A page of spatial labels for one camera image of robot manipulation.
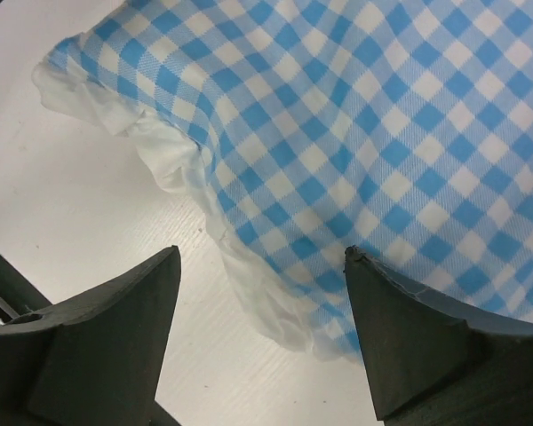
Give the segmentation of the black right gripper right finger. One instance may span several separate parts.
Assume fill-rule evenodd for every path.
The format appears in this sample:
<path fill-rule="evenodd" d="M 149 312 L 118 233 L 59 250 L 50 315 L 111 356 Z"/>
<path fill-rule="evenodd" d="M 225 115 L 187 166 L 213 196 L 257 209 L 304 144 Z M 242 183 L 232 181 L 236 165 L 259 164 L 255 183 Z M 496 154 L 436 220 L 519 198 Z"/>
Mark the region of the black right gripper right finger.
<path fill-rule="evenodd" d="M 533 323 L 459 302 L 345 253 L 376 417 L 386 425 L 533 425 Z"/>

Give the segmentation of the blue gingham mattress pad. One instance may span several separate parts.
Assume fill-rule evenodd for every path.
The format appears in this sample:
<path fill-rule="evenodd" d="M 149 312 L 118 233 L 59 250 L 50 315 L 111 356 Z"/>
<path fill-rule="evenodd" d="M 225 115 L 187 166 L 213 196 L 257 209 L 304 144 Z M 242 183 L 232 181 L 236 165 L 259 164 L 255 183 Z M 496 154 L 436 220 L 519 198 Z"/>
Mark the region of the blue gingham mattress pad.
<path fill-rule="evenodd" d="M 287 349 L 359 358 L 350 246 L 533 322 L 533 1 L 126 1 L 33 80 L 195 199 Z"/>

